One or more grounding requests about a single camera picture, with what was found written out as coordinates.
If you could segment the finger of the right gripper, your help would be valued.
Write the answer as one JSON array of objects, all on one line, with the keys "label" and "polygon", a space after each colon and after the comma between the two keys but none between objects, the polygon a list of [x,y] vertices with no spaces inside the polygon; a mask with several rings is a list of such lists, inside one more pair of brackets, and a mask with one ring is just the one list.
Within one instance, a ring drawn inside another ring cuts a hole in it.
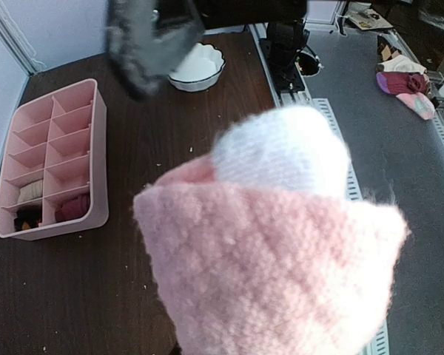
[{"label": "finger of the right gripper", "polygon": [[108,2],[107,57],[135,100],[155,94],[203,34],[193,1]]}]

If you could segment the pink divided organizer tray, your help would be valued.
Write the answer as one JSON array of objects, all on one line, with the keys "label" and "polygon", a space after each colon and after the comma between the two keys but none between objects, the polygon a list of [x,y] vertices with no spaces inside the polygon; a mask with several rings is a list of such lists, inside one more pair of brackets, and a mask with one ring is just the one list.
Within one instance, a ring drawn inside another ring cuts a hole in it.
[{"label": "pink divided organizer tray", "polygon": [[[21,105],[13,115],[0,173],[0,237],[40,240],[96,229],[109,218],[107,107],[93,78]],[[17,203],[19,190],[43,180],[43,197]],[[57,223],[55,211],[79,195],[90,208],[79,219]],[[40,208],[38,228],[16,232],[19,209]]]}]

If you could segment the striped beige maroon sock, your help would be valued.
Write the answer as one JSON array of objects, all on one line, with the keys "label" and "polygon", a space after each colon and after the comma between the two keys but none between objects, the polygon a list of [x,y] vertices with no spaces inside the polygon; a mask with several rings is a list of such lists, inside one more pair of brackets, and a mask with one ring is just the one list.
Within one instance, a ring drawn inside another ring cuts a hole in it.
[{"label": "striped beige maroon sock", "polygon": [[37,180],[19,190],[17,203],[26,203],[43,197],[43,180]]}]

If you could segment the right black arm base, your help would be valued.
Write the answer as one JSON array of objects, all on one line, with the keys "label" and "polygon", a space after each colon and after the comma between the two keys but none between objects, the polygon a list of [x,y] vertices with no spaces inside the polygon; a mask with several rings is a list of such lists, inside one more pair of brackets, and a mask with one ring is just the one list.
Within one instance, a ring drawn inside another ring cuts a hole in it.
[{"label": "right black arm base", "polygon": [[302,50],[290,50],[267,38],[260,39],[259,44],[277,94],[304,91],[301,78],[317,75],[323,67],[319,56],[309,45]]}]

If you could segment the pink patterned sock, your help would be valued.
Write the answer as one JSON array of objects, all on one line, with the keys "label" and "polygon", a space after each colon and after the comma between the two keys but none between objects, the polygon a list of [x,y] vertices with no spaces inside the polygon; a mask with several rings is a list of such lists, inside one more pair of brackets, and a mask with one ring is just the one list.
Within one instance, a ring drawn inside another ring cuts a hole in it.
[{"label": "pink patterned sock", "polygon": [[357,354],[409,230],[350,201],[350,156],[311,106],[232,125],[133,201],[177,354]]}]

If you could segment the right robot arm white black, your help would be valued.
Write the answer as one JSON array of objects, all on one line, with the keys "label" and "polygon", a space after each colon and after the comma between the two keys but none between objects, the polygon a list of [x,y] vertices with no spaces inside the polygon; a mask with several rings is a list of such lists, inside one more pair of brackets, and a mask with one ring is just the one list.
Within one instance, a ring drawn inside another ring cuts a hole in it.
[{"label": "right robot arm white black", "polygon": [[109,1],[106,50],[135,98],[155,93],[206,30],[264,22],[298,24],[306,1]]}]

